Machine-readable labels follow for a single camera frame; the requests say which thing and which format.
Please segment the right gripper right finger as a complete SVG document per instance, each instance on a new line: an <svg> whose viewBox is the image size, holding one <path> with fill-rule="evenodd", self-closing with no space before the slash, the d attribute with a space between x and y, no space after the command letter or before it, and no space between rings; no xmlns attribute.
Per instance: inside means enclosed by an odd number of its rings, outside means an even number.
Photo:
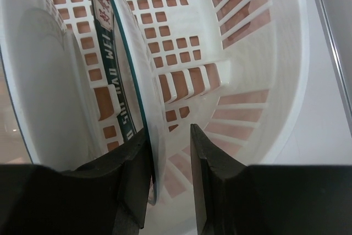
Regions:
<svg viewBox="0 0 352 235"><path fill-rule="evenodd" d="M198 234L351 234L350 166L246 166L197 124L190 153Z"/></svg>

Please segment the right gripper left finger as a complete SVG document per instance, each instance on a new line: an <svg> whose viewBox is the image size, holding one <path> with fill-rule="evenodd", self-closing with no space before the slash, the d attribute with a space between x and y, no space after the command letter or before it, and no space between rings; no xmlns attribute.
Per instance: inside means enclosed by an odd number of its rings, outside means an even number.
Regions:
<svg viewBox="0 0 352 235"><path fill-rule="evenodd" d="M1 166L1 234L138 234L152 178L143 130L74 171Z"/></svg>

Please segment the green rim plate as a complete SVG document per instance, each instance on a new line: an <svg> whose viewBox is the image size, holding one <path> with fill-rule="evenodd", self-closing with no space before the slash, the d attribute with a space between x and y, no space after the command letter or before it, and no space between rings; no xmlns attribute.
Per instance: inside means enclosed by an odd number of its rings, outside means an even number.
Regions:
<svg viewBox="0 0 352 235"><path fill-rule="evenodd" d="M123 141L144 129L152 155L149 203L156 205L166 166L166 114L150 49L126 0L91 0L107 83L119 102Z"/></svg>

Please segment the orange sunburst plate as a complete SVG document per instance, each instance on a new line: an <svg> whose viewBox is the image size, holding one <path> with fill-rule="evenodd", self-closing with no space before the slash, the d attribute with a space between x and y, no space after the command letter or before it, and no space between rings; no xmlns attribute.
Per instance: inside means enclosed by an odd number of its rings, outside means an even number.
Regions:
<svg viewBox="0 0 352 235"><path fill-rule="evenodd" d="M1 0L1 163L74 170L95 155L85 70L51 0Z"/></svg>

